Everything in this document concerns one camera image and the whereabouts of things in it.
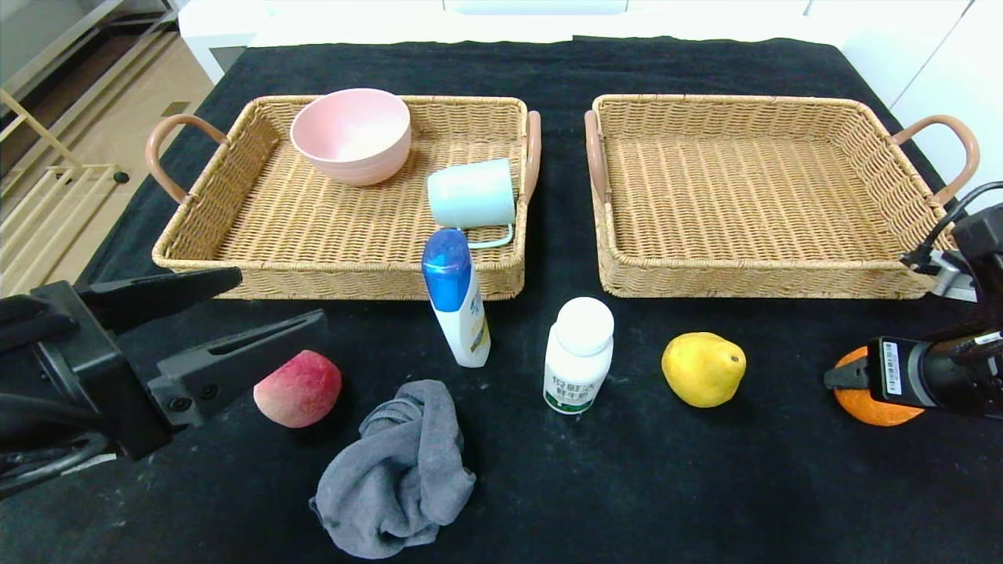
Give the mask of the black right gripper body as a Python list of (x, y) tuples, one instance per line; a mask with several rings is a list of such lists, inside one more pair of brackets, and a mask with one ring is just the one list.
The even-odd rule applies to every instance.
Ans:
[(984, 401), (976, 390), (976, 372), (936, 346), (902, 337), (868, 342), (871, 397), (896, 406), (981, 417)]

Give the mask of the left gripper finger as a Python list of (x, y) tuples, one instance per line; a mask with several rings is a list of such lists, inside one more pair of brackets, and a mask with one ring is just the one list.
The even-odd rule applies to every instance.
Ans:
[(78, 295), (105, 330), (123, 334), (225, 294), (241, 282), (239, 268), (223, 267), (79, 284)]
[(148, 392), (173, 428), (204, 425), (304, 349), (316, 349), (328, 328), (315, 309), (232, 334), (158, 362)]

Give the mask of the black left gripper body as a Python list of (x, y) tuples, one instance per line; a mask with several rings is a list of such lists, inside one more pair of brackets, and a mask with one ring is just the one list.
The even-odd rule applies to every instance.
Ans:
[(114, 452), (143, 458), (171, 425), (118, 345), (153, 319), (146, 280), (57, 282), (2, 300), (2, 449), (56, 447), (95, 432)]

